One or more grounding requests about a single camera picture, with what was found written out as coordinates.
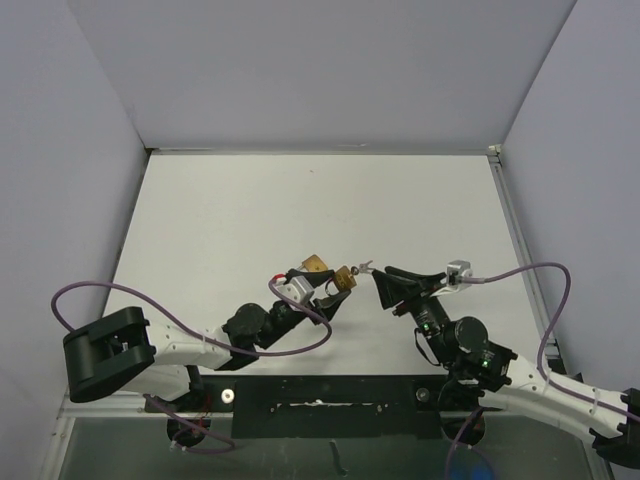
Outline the small brass padlock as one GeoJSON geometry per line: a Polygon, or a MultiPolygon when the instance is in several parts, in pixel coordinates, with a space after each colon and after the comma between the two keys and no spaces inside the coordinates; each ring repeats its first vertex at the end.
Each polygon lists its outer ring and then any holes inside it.
{"type": "Polygon", "coordinates": [[[336,296],[340,293],[350,292],[356,286],[357,282],[352,269],[348,266],[342,266],[325,283],[324,290],[328,296],[336,296]]]}

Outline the silver key bunch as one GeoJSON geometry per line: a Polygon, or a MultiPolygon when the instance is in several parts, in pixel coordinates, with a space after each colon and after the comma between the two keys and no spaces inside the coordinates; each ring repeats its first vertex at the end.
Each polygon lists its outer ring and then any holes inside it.
{"type": "Polygon", "coordinates": [[[372,264],[372,261],[369,260],[363,263],[359,263],[358,265],[354,265],[351,267],[351,273],[354,276],[363,275],[363,274],[371,275],[372,272],[375,270],[375,268],[372,267],[371,264],[372,264]]]}

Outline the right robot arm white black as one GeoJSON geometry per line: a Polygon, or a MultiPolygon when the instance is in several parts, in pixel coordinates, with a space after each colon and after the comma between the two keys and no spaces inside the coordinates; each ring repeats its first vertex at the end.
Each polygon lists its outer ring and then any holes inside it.
{"type": "Polygon", "coordinates": [[[391,266],[370,273],[382,308],[410,315],[437,364],[448,371],[445,395],[452,406],[466,409],[475,402],[516,413],[574,435],[612,464],[639,467],[638,390],[600,389],[557,374],[542,352],[529,361],[492,342],[478,318],[449,318],[441,296],[484,282],[469,262],[453,261],[435,275],[391,266]]]}

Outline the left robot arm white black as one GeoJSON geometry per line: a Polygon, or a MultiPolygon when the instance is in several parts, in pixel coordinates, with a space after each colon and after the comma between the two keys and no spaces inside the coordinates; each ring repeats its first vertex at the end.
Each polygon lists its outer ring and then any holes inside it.
{"type": "Polygon", "coordinates": [[[166,319],[154,322],[141,307],[129,306],[69,328],[63,339],[69,397],[88,403],[124,390],[193,410],[204,395],[197,379],[201,368],[238,371],[261,357],[276,357],[273,345],[304,320],[328,327],[355,286],[347,267],[291,269],[269,281],[277,298],[270,309],[247,303],[222,326],[198,331],[149,296],[112,283],[110,289],[137,297],[166,319]]]}

